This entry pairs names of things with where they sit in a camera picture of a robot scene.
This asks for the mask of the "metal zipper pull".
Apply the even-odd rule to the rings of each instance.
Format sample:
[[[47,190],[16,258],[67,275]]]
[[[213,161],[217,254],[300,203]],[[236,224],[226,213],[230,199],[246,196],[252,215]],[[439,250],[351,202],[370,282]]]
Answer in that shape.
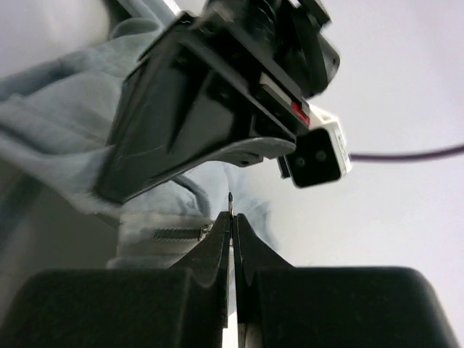
[[[228,192],[228,214],[231,219],[233,219],[233,194],[229,191]]]

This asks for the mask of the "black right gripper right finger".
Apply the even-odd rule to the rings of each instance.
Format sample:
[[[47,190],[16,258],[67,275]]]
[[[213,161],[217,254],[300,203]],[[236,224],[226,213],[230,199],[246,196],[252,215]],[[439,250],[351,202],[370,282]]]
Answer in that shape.
[[[438,297],[404,267],[298,268],[233,219],[240,347],[457,347]]]

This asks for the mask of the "grey zip jacket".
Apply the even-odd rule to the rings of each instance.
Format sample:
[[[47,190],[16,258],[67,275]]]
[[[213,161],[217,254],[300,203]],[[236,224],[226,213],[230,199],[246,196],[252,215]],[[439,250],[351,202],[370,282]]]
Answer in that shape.
[[[109,40],[1,81],[1,158],[53,188],[77,210],[114,218],[108,268],[166,268],[206,235],[227,208],[246,215],[274,245],[268,204],[243,169],[206,162],[118,205],[93,194],[109,154],[106,140],[123,79],[142,51],[176,18],[165,1],[124,1],[130,12]]]

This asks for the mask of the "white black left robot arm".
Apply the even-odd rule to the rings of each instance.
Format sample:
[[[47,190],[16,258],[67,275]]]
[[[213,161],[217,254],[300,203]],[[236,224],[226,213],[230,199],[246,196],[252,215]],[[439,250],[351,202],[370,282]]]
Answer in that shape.
[[[95,192],[125,203],[204,162],[277,159],[306,188],[337,181],[343,155],[307,99],[340,64],[318,1],[208,1],[183,13],[125,79]]]

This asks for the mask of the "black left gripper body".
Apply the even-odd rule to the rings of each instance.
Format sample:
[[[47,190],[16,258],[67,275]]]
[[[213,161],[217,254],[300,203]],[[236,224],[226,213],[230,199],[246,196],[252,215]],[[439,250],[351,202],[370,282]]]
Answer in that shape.
[[[125,203],[207,161],[246,167],[296,149],[298,87],[220,10],[182,13],[125,79],[95,192]]]

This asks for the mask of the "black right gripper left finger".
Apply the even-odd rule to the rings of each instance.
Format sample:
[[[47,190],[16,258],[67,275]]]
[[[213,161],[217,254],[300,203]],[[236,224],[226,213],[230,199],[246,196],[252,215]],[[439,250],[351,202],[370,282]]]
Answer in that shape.
[[[231,217],[166,269],[53,270],[29,278],[3,347],[220,347],[228,322]]]

